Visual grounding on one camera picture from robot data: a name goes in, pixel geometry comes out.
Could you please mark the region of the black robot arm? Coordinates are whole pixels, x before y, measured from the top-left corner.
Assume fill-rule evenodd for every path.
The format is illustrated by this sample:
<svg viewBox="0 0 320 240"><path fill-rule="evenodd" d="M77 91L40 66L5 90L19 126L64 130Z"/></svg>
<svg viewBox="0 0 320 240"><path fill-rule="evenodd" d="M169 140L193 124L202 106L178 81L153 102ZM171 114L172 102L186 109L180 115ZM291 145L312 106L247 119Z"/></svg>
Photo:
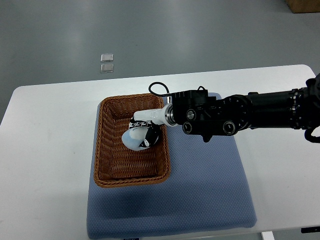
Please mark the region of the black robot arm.
<svg viewBox="0 0 320 240"><path fill-rule="evenodd" d="M129 128L147 127L143 148L154 145L160 126L182 126L187 135L200 135L205 143L212 136L233 136L245 129L292 128L304 130L311 143L320 138L313 131L320 126L320 77L306 81L306 87L289 91L235 94L224 99L209 96L203 86L196 90L164 94L163 108L137 111Z"/></svg>

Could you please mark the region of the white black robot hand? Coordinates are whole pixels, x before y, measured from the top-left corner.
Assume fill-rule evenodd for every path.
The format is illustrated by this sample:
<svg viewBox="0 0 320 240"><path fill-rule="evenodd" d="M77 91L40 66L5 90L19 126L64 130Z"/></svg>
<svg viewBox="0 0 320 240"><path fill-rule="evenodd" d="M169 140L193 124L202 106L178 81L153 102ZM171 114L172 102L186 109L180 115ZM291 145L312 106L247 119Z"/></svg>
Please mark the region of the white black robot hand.
<svg viewBox="0 0 320 240"><path fill-rule="evenodd" d="M136 111L129 121L129 128L147 127L151 124L173 126L173 105L167 104L163 108ZM158 140L160 128L151 126L148 128L145 139L140 143L140 148L150 148Z"/></svg>

